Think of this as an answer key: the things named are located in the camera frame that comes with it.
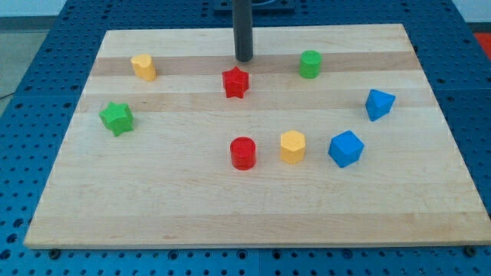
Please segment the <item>black cylindrical pointer rod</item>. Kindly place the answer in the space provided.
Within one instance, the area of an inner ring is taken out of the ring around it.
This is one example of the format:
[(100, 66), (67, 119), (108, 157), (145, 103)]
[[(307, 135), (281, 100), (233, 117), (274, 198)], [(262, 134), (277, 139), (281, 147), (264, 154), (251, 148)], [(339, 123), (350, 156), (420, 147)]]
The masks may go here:
[(253, 58), (252, 0), (232, 0), (232, 24), (236, 60)]

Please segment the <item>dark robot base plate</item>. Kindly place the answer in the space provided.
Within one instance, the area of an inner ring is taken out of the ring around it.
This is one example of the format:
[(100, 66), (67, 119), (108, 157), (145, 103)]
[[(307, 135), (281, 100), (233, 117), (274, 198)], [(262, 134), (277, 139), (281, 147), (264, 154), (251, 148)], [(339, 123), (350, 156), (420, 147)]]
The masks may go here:
[[(213, 0), (215, 15), (232, 13), (233, 0)], [(251, 0), (253, 12), (294, 12), (296, 0)]]

